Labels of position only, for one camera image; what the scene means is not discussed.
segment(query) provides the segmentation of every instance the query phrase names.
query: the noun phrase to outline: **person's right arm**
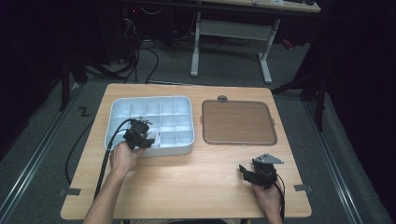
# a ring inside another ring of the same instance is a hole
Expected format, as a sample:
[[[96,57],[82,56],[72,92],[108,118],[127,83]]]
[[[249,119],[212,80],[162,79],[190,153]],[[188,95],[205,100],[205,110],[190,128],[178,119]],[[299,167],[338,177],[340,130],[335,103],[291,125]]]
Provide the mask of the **person's right arm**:
[[[257,202],[260,209],[264,212],[270,224],[281,224],[282,217],[280,216],[281,195],[277,188],[272,185],[269,189],[264,189],[264,186],[251,185],[253,191],[256,193]]]

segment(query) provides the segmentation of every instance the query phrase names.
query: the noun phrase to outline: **translucent brown lid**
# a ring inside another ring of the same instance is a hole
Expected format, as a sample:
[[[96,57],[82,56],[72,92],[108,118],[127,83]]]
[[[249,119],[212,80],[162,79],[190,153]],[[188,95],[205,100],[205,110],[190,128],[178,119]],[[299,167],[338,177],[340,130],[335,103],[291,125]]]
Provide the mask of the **translucent brown lid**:
[[[206,100],[202,110],[207,143],[273,145],[277,141],[274,122],[264,102]]]

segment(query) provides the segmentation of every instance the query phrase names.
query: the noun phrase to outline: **gray carpet floor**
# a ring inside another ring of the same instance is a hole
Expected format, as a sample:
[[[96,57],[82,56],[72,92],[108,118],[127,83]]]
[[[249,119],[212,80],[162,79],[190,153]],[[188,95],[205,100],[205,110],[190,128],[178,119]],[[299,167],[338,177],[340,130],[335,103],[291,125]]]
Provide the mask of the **gray carpet floor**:
[[[309,45],[293,49],[284,49],[282,46],[274,45],[268,58],[274,83],[266,85],[263,82],[257,58],[257,53],[262,47],[261,42],[243,47],[228,44],[218,48],[213,43],[202,45],[198,77],[190,77],[192,46],[189,42],[182,44],[183,46],[168,47],[158,43],[152,48],[158,54],[160,61],[150,78],[151,82],[274,89],[293,79],[309,49]],[[145,45],[148,48],[153,46],[153,42],[149,41]],[[139,83],[144,82],[155,64],[155,56],[148,50],[141,49],[137,66]],[[121,65],[115,64],[110,68],[117,69],[117,66]],[[13,209],[8,223],[81,222],[63,220],[60,217],[64,202],[64,196],[60,195],[60,192],[69,186],[65,175],[65,163],[67,156],[77,143],[67,164],[67,171],[73,177],[89,133],[89,130],[85,133],[83,131],[94,119],[106,86],[112,82],[119,81],[90,76],[86,85],[79,86],[76,91],[73,91],[74,100],[67,113],[64,114],[60,128],[53,133],[48,151],[19,203]],[[134,75],[129,78],[129,83],[133,82]],[[353,148],[332,108],[331,99],[326,98],[326,110],[323,117],[324,132],[318,135],[312,119],[308,116],[307,103],[301,102],[298,92],[298,90],[287,91],[275,95],[275,100],[302,180],[312,189],[307,192],[307,196],[313,213],[307,218],[286,218],[285,223],[350,223],[334,186],[329,167],[326,165],[320,135],[325,136],[338,168],[351,189],[351,196],[360,211],[361,223],[392,223],[354,155]],[[1,161],[0,202],[7,199],[24,167],[35,153],[37,146],[40,145],[43,135],[59,116],[60,99],[61,85],[58,84],[47,101],[33,114],[20,139]],[[259,218],[254,219],[253,222],[266,223],[266,220]]]

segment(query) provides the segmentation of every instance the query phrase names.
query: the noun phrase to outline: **white desk leg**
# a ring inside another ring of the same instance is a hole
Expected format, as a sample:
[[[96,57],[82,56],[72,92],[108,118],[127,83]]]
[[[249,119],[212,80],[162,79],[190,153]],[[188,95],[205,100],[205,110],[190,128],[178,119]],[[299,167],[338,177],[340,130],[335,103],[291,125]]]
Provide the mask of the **white desk leg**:
[[[270,32],[268,40],[267,40],[267,46],[265,48],[265,51],[264,51],[264,53],[259,54],[260,64],[262,65],[262,74],[264,76],[264,82],[267,84],[272,83],[270,70],[268,69],[267,57],[270,52],[272,43],[274,42],[274,38],[275,38],[277,27],[279,26],[279,23],[280,23],[280,19],[275,20],[274,25],[271,29],[271,32]]]
[[[197,22],[195,27],[195,46],[194,52],[192,54],[191,63],[191,76],[198,76],[198,66],[199,66],[199,36],[201,32],[201,12],[197,12]]]

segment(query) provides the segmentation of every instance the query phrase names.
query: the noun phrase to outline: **dark background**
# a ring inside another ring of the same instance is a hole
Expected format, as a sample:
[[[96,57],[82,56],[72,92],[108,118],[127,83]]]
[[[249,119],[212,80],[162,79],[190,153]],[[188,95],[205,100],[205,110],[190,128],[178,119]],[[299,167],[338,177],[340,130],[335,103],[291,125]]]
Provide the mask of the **dark background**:
[[[395,1],[318,3],[322,15],[350,20],[325,23],[318,30],[317,22],[285,19],[276,43],[287,39],[292,45],[312,44],[296,79],[329,75],[327,92],[339,119],[382,203],[395,220]],[[0,158],[7,154],[29,117],[60,78],[62,61],[70,49],[96,63],[125,58],[121,14],[119,7],[107,5],[77,7],[45,0],[2,1]],[[165,10],[155,19],[140,18],[140,24],[145,27],[145,35],[170,44],[176,38],[172,29],[182,33],[189,28],[191,17],[192,12]],[[318,64],[327,64],[326,69],[318,69]]]

